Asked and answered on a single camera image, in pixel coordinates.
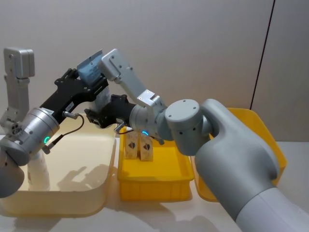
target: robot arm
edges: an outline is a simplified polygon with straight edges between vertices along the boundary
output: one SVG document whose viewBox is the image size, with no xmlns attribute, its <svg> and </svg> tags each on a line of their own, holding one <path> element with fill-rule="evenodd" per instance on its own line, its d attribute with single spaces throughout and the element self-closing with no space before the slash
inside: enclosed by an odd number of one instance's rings
<svg viewBox="0 0 309 232">
<path fill-rule="evenodd" d="M 101 76 L 88 86 L 78 79 L 78 72 L 69 69 L 55 81 L 57 91 L 39 108 L 28 114 L 28 83 L 34 75 L 32 50 L 8 48 L 4 50 L 5 77 L 9 107 L 1 118 L 6 136 L 0 140 L 0 198 L 16 192 L 24 180 L 19 166 L 28 164 L 31 157 L 45 145 L 59 129 L 65 117 L 74 117 L 72 110 L 82 102 L 92 102 L 108 86 Z"/>
<path fill-rule="evenodd" d="M 209 99 L 199 105 L 184 99 L 166 107 L 137 79 L 117 50 L 105 55 L 99 68 L 137 104 L 126 110 L 120 126 L 146 130 L 158 140 L 175 140 L 182 154 L 195 155 L 197 172 L 244 232 L 309 231 L 309 215 L 271 182 L 279 174 L 271 148 L 222 104 Z M 110 104 L 115 108 L 118 103 Z M 108 125 L 109 113 L 104 108 L 98 115 L 100 125 Z"/>
</svg>

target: yellow plastic bin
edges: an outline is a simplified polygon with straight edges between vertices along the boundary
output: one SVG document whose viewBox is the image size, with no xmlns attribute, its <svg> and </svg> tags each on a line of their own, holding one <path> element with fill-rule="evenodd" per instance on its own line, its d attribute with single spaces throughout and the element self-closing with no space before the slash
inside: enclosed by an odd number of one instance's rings
<svg viewBox="0 0 309 232">
<path fill-rule="evenodd" d="M 120 136 L 118 180 L 123 201 L 186 201 L 191 198 L 189 182 L 194 179 L 190 159 L 174 142 L 153 141 L 154 160 L 124 159 L 126 135 Z"/>
<path fill-rule="evenodd" d="M 280 174 L 277 179 L 273 180 L 273 184 L 277 185 L 280 177 L 287 165 L 287 160 L 284 157 L 283 153 L 281 152 L 280 148 L 278 147 L 275 139 L 272 137 L 270 132 L 268 131 L 265 124 L 262 122 L 261 118 L 256 114 L 256 112 L 248 109 L 238 109 L 238 108 L 229 108 L 229 110 L 240 120 L 242 121 L 247 127 L 253 130 L 256 134 L 258 134 L 264 141 L 270 146 L 270 148 L 275 153 L 280 168 Z M 191 163 L 195 173 L 195 184 L 197 187 L 197 192 L 201 198 L 209 202 L 217 202 L 216 197 L 204 183 L 202 178 L 198 175 L 194 163 L 194 157 L 191 157 Z"/>
</svg>

